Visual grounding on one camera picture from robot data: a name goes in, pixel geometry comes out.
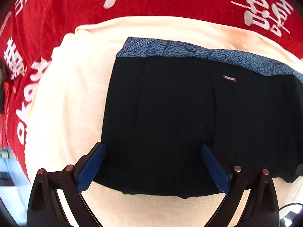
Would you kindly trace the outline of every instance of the red towel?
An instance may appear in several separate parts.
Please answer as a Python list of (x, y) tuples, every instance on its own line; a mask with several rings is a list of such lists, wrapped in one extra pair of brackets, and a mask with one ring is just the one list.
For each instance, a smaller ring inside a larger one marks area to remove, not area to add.
[(289, 0), (18, 0), (0, 28), (0, 57), (12, 85), (7, 141), (25, 173), (27, 111), (53, 48), (79, 25), (136, 15), (187, 17), (253, 30), (303, 57), (303, 20)]

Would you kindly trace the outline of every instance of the black fabric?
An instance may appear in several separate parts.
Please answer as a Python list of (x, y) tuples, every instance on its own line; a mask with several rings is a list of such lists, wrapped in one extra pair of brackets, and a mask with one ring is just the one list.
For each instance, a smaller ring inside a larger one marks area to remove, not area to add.
[(292, 182), (302, 161), (302, 94), (291, 75), (197, 58), (117, 58), (103, 121), (107, 155), (94, 181), (127, 194), (219, 193), (201, 158), (207, 144), (234, 165)]
[(3, 114), (4, 112), (4, 99), (5, 99), (4, 83), (2, 82), (0, 86), (0, 114)]

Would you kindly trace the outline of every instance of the blue patterned fabric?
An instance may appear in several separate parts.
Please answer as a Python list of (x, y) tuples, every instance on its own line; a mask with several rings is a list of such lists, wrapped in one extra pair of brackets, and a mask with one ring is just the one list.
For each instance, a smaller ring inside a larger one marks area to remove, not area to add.
[(197, 45), (152, 38), (129, 37), (117, 57), (195, 57), (243, 67), (264, 76), (294, 75), (303, 83), (303, 74), (288, 65), (260, 55), (235, 50), (206, 49)]

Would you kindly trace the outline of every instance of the blue gripper pad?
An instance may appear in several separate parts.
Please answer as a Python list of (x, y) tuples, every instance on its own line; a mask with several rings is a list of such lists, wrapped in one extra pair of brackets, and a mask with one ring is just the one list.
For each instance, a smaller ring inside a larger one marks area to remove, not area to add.
[(229, 192), (229, 177), (224, 169), (220, 166), (214, 155), (211, 153), (206, 145), (201, 148), (201, 156), (204, 163), (212, 176), (218, 190), (228, 193)]
[(105, 144), (101, 143), (96, 151), (91, 155), (82, 171), (78, 174), (77, 190), (79, 193), (88, 189), (100, 166), (102, 165), (105, 154), (106, 146)]

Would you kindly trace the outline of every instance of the wall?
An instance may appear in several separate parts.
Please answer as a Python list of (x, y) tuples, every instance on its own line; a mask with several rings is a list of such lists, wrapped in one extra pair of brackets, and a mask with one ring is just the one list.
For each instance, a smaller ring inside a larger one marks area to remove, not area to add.
[(9, 149), (9, 159), (0, 157), (0, 171), (8, 172), (15, 186), (0, 186), (0, 197), (19, 225), (26, 224), (31, 184)]

